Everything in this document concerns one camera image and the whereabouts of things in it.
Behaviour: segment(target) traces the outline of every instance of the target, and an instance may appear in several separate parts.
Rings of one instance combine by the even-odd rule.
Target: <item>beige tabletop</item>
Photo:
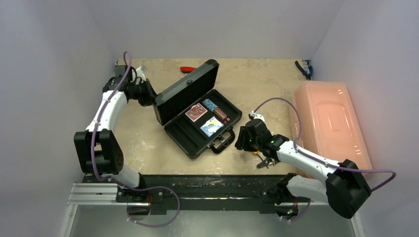
[[[156,93],[160,93],[184,74],[180,66],[198,67],[206,59],[133,59],[132,65],[145,65],[146,77]],[[234,125],[249,121],[247,114],[271,97],[291,100],[293,92],[305,81],[296,68],[295,59],[217,59],[220,63],[214,89],[217,89],[243,112]],[[288,105],[270,101],[258,111],[273,134],[291,138]],[[211,149],[198,158],[189,159],[166,134],[156,120],[152,106],[142,107],[135,100],[128,102],[116,127],[116,138],[124,153],[125,163],[142,174],[287,174],[293,166],[279,163],[269,169],[257,169],[260,159],[251,152],[238,151],[234,144],[219,155]]]

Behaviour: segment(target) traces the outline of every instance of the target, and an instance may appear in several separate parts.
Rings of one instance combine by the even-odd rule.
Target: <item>container lid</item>
[[[197,69],[158,94],[154,99],[154,112],[161,125],[165,125],[180,112],[209,92],[215,85],[219,63],[209,59]]]

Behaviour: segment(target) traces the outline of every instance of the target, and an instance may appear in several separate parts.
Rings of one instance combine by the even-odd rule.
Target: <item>briefcase handle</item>
[[[221,145],[215,148],[213,144],[210,147],[212,152],[214,152],[215,154],[220,154],[226,147],[228,147],[230,144],[234,142],[234,138],[236,138],[236,135],[234,134],[233,127],[231,127],[228,132],[230,133],[230,136],[227,139],[225,139],[224,142],[223,142],[224,138],[222,136],[219,138]]]

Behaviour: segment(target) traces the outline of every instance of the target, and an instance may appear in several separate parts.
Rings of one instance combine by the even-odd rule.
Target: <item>metal floor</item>
[[[157,224],[167,215],[148,216],[143,222]],[[326,205],[312,205],[305,216],[291,224],[275,214],[257,211],[181,211],[170,225],[148,228],[126,220],[123,205],[79,205],[72,237],[354,237],[350,220]]]

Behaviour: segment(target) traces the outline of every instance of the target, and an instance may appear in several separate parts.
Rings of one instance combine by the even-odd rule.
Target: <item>playing card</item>
[[[210,120],[204,123],[204,125],[201,126],[201,130],[208,136],[211,137],[214,135],[215,132],[217,132],[221,127],[224,125],[218,121],[215,116],[213,116]]]
[[[188,118],[195,122],[200,117],[202,117],[202,115],[204,115],[207,111],[207,109],[205,109],[201,104],[198,103],[192,106],[192,108],[188,110],[188,112],[186,112],[185,114]]]

